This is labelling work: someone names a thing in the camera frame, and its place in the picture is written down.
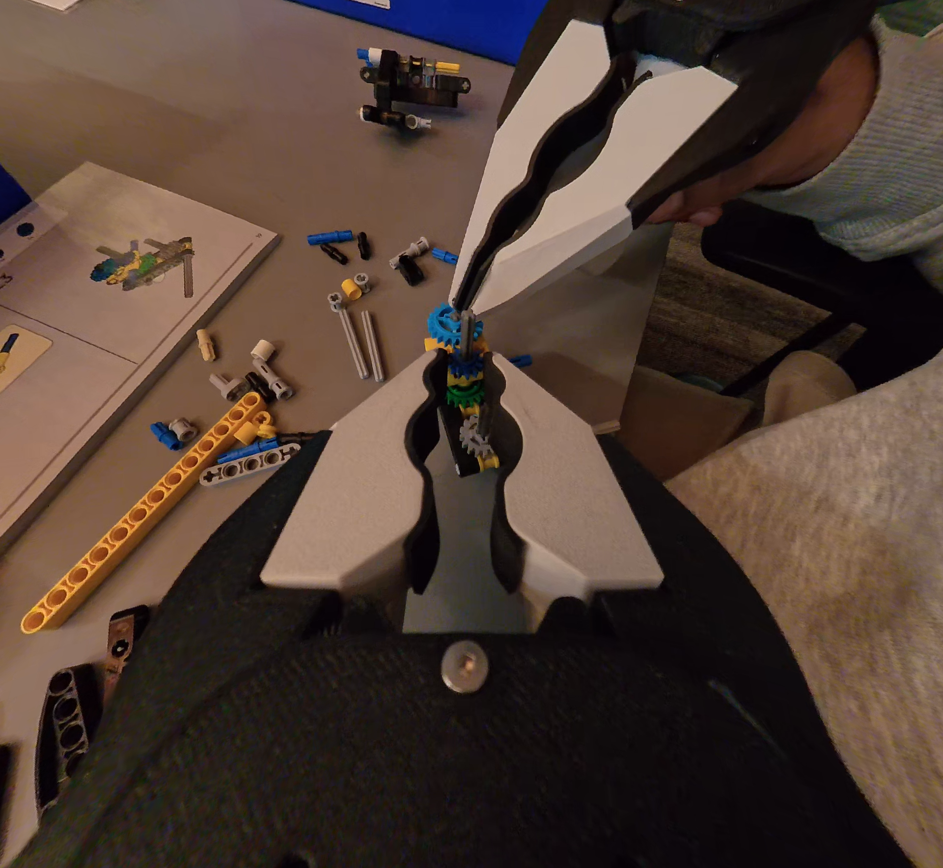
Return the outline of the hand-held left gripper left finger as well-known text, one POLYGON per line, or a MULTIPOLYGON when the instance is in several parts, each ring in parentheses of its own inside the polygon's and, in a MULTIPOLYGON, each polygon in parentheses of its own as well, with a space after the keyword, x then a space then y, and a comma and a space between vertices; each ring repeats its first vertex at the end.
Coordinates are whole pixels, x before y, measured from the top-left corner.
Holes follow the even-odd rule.
POLYGON ((261 571, 269 587, 343 597, 423 593, 440 552, 425 461, 448 355, 427 351, 331 429, 261 571))

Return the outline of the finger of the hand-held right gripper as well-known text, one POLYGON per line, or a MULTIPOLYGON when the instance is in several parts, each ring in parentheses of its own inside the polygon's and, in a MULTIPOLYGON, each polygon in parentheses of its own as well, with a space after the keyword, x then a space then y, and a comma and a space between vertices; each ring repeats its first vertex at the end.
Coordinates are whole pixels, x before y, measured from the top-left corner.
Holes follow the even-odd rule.
POLYGON ((455 268, 454 308, 475 308, 498 252, 529 226, 560 166, 603 131, 637 67, 636 54, 610 53, 603 26, 566 26, 494 135, 455 268))
POLYGON ((471 309, 483 315, 623 242, 633 230, 630 199, 736 92, 737 84, 704 67, 640 84, 619 105, 592 163, 497 252, 471 309))

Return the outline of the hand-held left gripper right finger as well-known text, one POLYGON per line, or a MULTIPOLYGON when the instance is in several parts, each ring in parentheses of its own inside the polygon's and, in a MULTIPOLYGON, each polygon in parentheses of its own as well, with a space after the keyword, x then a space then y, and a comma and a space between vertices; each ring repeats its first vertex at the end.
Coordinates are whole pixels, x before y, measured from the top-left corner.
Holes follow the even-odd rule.
POLYGON ((530 599, 655 589, 664 574, 591 427, 506 358, 485 359, 499 459, 492 567, 530 599))

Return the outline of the yellow lego gear assembly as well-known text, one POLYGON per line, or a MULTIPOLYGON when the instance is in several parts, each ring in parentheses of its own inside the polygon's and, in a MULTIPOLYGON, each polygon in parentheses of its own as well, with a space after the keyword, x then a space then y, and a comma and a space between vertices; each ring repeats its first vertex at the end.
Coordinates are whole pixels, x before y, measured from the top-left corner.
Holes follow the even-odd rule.
POLYGON ((455 351, 463 361, 473 353, 483 355, 482 378, 466 386, 449 379, 448 355, 455 352, 427 337, 427 321, 424 346, 429 363, 422 372, 423 383, 439 414, 456 473, 472 476, 498 471, 502 478, 509 478, 519 461, 521 438, 514 430, 501 429, 497 409, 502 388, 499 357, 491 351, 484 332, 480 341, 473 342, 471 330, 463 329, 460 348, 455 351))

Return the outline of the large blue lego gear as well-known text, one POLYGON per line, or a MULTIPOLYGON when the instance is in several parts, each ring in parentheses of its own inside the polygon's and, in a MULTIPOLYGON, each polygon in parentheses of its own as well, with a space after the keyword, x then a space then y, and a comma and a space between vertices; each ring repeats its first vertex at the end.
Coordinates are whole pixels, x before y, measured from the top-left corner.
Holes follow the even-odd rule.
POLYGON ((427 337, 438 346, 454 352, 460 349, 463 329, 471 330, 471 340, 478 342, 482 339, 484 324, 473 311, 456 310, 450 304, 442 304, 430 311, 427 337))

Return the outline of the person's right forearm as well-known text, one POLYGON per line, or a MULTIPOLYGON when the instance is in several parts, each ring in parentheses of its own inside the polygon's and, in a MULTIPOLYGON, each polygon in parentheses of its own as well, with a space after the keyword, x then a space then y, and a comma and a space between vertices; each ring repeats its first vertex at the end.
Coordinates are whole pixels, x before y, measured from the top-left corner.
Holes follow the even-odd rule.
POLYGON ((871 23, 875 100, 854 140, 817 176, 745 198, 813 223, 828 243, 862 261, 909 256, 942 288, 941 31, 916 37, 871 23))

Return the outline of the light grey thin lego liftarm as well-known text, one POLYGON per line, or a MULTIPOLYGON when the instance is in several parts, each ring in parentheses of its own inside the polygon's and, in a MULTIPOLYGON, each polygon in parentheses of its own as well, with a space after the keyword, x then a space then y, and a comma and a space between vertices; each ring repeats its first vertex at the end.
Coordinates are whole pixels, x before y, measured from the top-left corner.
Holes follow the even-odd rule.
POLYGON ((111 615, 108 627, 108 647, 102 673, 102 704, 107 707, 133 649, 146 629, 150 607, 138 605, 111 615))
POLYGON ((273 441, 263 444, 263 450, 253 454, 243 454, 211 465, 200 474, 198 482, 205 487, 228 484, 247 476, 275 470, 301 451, 297 442, 276 445, 273 441))

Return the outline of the blue thin lego liftarm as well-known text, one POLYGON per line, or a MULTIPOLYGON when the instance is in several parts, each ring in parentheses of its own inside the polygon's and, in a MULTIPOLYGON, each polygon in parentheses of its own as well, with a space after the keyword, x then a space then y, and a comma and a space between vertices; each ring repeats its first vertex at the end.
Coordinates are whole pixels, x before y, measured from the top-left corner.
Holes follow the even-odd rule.
POLYGON ((255 440, 248 446, 231 448, 221 453, 218 455, 214 464, 227 464, 231 461, 241 460, 286 445, 302 445, 313 439, 315 435, 317 435, 317 433, 302 431, 296 433, 281 433, 270 438, 255 440))

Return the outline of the black lego subassembly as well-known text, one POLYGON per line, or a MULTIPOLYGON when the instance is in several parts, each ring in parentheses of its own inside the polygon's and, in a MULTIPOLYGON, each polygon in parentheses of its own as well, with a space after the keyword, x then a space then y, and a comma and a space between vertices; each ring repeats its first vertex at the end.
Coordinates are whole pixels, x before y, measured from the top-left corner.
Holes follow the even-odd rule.
POLYGON ((362 105, 358 117, 375 126, 407 133, 428 131, 430 118, 402 107, 455 109, 459 97, 472 88, 458 63, 377 48, 358 49, 357 57, 362 62, 360 79, 371 85, 373 93, 373 103, 362 105))

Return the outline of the white grey lego connector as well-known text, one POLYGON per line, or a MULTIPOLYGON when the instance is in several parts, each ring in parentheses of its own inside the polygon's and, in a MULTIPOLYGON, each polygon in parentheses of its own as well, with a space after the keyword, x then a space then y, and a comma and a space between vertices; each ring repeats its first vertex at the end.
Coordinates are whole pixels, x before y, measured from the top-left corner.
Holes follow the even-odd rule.
POLYGON ((275 345, 266 340, 260 339, 251 350, 252 365, 254 371, 263 379, 274 397, 278 401, 291 399, 295 391, 284 380, 276 370, 271 367, 271 358, 276 354, 275 345))

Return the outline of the long grey lego axle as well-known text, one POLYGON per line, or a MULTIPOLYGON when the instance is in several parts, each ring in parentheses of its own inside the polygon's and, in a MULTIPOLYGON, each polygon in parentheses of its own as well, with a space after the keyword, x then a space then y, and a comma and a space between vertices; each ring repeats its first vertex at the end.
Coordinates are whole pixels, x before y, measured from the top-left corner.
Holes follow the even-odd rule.
POLYGON ((368 368, 363 350, 360 346, 360 339, 355 330, 353 321, 348 314, 348 310, 347 308, 340 306, 336 309, 336 313, 340 319, 340 323, 343 328, 343 332, 348 343, 348 347, 350 349, 358 376, 360 379, 369 379, 371 377, 371 372, 368 368))
POLYGON ((380 353, 378 339, 376 337, 375 327, 371 313, 368 310, 362 310, 360 314, 364 339, 367 344, 372 378, 377 383, 383 383, 386 379, 382 356, 380 353))

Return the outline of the long yellow lego beam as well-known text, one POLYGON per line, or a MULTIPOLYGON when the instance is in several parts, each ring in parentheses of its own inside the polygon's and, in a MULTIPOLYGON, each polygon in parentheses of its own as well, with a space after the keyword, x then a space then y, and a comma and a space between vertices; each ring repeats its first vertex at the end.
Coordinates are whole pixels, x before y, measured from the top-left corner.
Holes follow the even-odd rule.
POLYGON ((267 409, 260 394, 249 392, 195 439, 172 468, 23 617, 21 632, 32 635, 60 627, 186 495, 218 456, 235 444, 242 427, 268 419, 267 409))

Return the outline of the lego instruction booklet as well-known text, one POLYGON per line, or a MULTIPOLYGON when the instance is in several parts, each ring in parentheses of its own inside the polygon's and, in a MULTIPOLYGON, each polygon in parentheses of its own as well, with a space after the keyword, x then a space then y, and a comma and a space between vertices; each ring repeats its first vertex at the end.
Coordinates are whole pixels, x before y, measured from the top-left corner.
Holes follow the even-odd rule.
POLYGON ((93 163, 2 225, 2 546, 278 241, 93 163))

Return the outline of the black lego liftarm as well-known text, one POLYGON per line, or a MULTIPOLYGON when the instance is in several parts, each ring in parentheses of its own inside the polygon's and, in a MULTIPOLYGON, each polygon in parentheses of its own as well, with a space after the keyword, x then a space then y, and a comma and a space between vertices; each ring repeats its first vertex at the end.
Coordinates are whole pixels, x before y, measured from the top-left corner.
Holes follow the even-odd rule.
POLYGON ((90 663, 51 677, 41 710, 35 750, 35 800, 39 818, 57 803, 98 729, 102 697, 90 663))

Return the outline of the person's right hand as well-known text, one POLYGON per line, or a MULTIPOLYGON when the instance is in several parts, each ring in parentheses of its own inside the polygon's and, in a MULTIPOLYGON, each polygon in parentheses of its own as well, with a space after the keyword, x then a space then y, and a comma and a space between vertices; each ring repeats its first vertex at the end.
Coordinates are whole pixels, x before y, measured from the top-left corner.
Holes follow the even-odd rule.
POLYGON ((864 124, 876 97, 878 69, 873 35, 857 37, 830 64, 786 131, 742 164, 676 192, 647 221, 714 225, 724 205, 745 194, 815 177, 864 124))

